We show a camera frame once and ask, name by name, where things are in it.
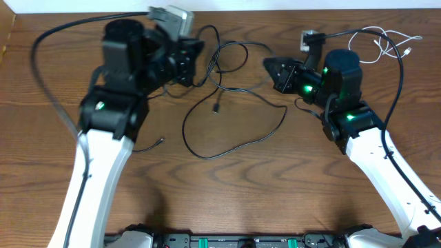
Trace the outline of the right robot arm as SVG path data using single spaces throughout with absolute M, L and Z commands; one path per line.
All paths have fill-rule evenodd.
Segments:
M 305 61 L 272 57 L 263 61 L 282 94 L 297 94 L 323 112 L 317 117 L 326 137 L 355 163 L 375 187 L 400 230 L 400 236 L 359 225 L 335 237 L 333 247 L 439 247 L 440 199 L 422 182 L 393 144 L 381 120 L 361 99 L 359 56 L 348 49 L 332 50 L 322 59 L 329 35 L 304 31 Z

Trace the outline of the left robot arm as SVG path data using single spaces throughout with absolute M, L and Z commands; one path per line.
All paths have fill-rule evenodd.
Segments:
M 148 96 L 169 81 L 189 86 L 203 42 L 190 21 L 108 23 L 102 40 L 103 85 L 80 104 L 74 169 L 51 247 L 102 247 L 121 172 L 149 112 Z

